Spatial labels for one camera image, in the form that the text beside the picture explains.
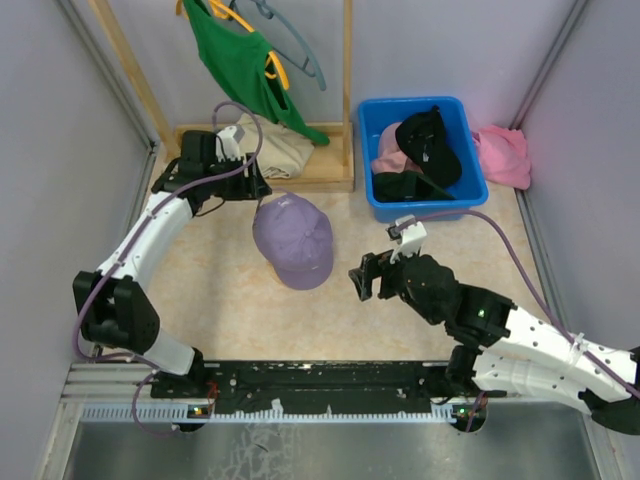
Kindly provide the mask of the dark green cap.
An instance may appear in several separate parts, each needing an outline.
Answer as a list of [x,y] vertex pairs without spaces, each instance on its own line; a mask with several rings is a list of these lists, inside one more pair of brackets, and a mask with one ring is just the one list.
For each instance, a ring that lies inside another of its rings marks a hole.
[[437,186],[423,173],[404,171],[384,172],[373,176],[373,194],[377,201],[427,202],[450,201],[455,197]]

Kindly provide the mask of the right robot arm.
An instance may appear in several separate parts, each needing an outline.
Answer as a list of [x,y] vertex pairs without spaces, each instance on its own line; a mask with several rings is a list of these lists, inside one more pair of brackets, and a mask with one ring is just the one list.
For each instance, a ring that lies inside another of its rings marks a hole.
[[638,434],[638,350],[563,334],[512,300],[459,282],[429,255],[392,259],[388,252],[369,253],[348,277],[360,300],[397,297],[457,341],[445,374],[454,393],[543,398],[585,413],[609,430]]

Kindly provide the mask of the blue plastic bin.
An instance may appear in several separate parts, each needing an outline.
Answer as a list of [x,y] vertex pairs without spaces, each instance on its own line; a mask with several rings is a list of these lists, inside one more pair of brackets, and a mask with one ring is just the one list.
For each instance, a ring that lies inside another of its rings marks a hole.
[[[380,202],[374,195],[371,162],[378,156],[379,140],[386,127],[406,120],[413,114],[437,106],[446,128],[447,144],[461,162],[461,178],[447,189],[451,200],[420,202]],[[486,203],[488,186],[476,154],[472,133],[463,103],[452,96],[377,98],[363,101],[358,107],[364,188],[374,218],[390,223],[407,215],[430,215],[440,211],[472,209]]]

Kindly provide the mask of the purple cap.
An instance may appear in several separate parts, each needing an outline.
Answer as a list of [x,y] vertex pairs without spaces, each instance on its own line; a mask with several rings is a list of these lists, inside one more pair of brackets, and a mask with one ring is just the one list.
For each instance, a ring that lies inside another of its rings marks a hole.
[[285,193],[256,208],[254,243],[279,280],[293,290],[312,290],[330,276],[334,235],[328,216],[309,200]]

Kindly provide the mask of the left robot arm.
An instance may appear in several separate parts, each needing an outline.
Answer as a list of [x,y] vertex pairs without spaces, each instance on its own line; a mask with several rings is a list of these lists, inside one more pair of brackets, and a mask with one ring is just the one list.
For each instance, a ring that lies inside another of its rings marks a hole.
[[238,124],[184,134],[181,154],[152,184],[146,206],[115,252],[74,278],[75,349],[82,340],[106,347],[100,361],[125,357],[146,364],[172,377],[189,397],[206,389],[202,352],[162,328],[147,288],[175,238],[208,200],[253,201],[270,193],[258,166],[264,134],[257,134],[248,152],[240,146],[244,134]]

